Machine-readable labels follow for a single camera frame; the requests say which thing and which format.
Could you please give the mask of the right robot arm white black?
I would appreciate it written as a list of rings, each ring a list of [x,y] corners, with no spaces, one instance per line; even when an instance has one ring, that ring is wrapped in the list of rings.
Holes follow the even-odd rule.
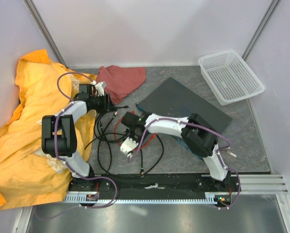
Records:
[[[198,114],[176,118],[148,112],[137,116],[127,112],[121,123],[128,127],[129,132],[120,151],[129,159],[139,152],[148,134],[171,135],[181,138],[194,155],[203,159],[215,190],[223,191],[229,186],[230,169],[224,163],[220,151],[230,148],[230,142]]]

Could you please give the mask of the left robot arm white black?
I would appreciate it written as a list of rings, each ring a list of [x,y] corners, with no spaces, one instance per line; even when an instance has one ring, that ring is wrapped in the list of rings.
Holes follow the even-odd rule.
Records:
[[[79,93],[63,110],[43,116],[41,121],[43,153],[62,161],[71,171],[72,177],[80,179],[79,184],[86,191],[95,188],[96,179],[92,167],[77,151],[75,123],[91,110],[97,113],[117,111],[110,94],[105,93],[105,87],[105,82],[80,84]]]

